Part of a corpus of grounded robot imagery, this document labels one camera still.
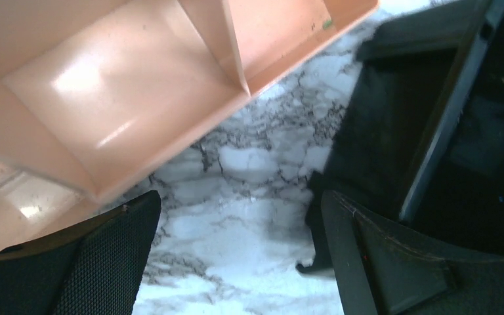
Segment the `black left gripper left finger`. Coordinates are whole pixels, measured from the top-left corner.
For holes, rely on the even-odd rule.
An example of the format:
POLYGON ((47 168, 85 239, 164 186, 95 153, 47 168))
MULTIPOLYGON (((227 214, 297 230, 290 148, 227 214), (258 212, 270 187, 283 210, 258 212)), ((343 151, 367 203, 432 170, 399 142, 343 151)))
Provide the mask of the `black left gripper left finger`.
POLYGON ((0 314, 130 314, 160 213, 150 190, 0 251, 0 314))

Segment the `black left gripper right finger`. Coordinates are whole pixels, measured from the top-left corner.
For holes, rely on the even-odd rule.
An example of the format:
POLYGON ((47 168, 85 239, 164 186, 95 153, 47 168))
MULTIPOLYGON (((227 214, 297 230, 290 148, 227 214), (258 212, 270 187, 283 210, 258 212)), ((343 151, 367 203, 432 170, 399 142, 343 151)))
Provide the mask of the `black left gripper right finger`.
POLYGON ((452 245, 336 192, 321 211, 345 314, 504 314, 504 257, 452 245))

